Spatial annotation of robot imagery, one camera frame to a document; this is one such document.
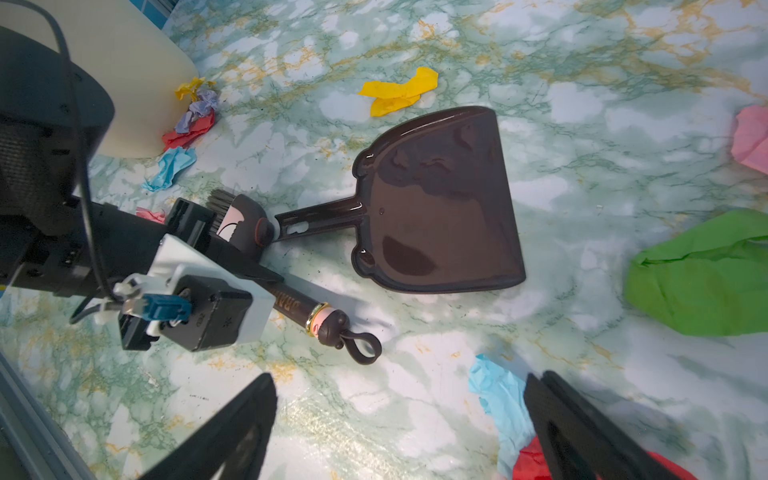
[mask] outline pink paper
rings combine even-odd
[[[152,220],[153,222],[165,223],[165,212],[150,212],[146,208],[137,207],[136,216]]]
[[[768,174],[768,108],[753,105],[736,116],[730,153],[742,165]]]

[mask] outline table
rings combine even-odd
[[[733,118],[768,101],[768,3],[182,0],[164,31],[222,107],[169,190],[155,159],[96,157],[95,199],[126,211],[215,187],[277,214],[350,195],[358,152],[458,105],[494,108],[528,279],[495,292],[393,293],[349,264],[351,230],[270,247],[264,263],[382,340],[356,365],[273,314],[261,343],[127,353],[115,325],[72,327],[80,299],[10,289],[0,348],[99,478],[134,478],[260,372],[280,406],[262,478],[488,478],[498,440],[467,375],[487,353],[552,369],[646,449],[700,479],[768,476],[767,334],[682,336],[622,297],[629,259],[768,179],[728,154]],[[364,81],[440,74],[371,118]]]

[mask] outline green crumpled paper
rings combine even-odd
[[[768,332],[768,214],[732,210],[644,250],[624,295],[684,335]]]

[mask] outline green and white marble surface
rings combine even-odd
[[[95,158],[97,200],[168,211],[225,187],[270,214],[335,200],[386,129],[486,105],[528,279],[392,293],[353,272],[346,230],[276,244],[265,263],[376,333],[373,366],[276,313],[252,346],[127,353],[115,325],[67,325],[80,299],[17,289],[0,349],[99,478],[146,471],[262,371],[280,396],[262,478],[489,478],[497,432],[467,390],[479,353],[559,372],[701,480],[768,478],[768,334],[682,336],[622,297],[641,249],[733,207],[768,210],[768,177],[728,154],[735,114],[768,102],[767,25],[766,0],[182,0],[165,32],[217,82],[217,124],[162,192],[139,188],[155,159]],[[371,118],[362,83],[419,66],[438,88]]]

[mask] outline yellow crumpled paper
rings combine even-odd
[[[176,98],[181,100],[184,98],[184,95],[189,94],[192,97],[192,101],[197,101],[197,89],[200,88],[203,83],[207,83],[209,87],[216,84],[215,81],[205,81],[205,77],[195,77],[188,84],[179,85],[179,88],[176,89]]]
[[[401,108],[410,107],[422,96],[422,93],[437,88],[436,71],[427,67],[416,69],[416,75],[404,84],[388,81],[367,81],[358,95],[374,97],[371,105],[371,117],[382,117]]]

